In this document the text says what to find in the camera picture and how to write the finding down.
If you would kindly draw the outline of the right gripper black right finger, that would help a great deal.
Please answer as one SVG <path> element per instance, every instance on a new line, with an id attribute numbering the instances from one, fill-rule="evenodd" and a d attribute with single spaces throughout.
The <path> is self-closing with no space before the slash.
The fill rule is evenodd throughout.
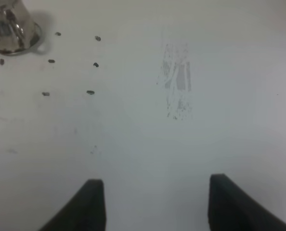
<path id="1" fill-rule="evenodd" d="M 286 231 L 285 222 L 224 174 L 210 176 L 208 223 L 211 231 Z"/>

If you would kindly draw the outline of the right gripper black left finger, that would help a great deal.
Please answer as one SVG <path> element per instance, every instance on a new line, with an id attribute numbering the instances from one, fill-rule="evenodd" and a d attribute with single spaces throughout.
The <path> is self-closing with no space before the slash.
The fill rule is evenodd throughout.
<path id="1" fill-rule="evenodd" d="M 106 208 L 104 183 L 88 180 L 42 231 L 104 231 Z"/>

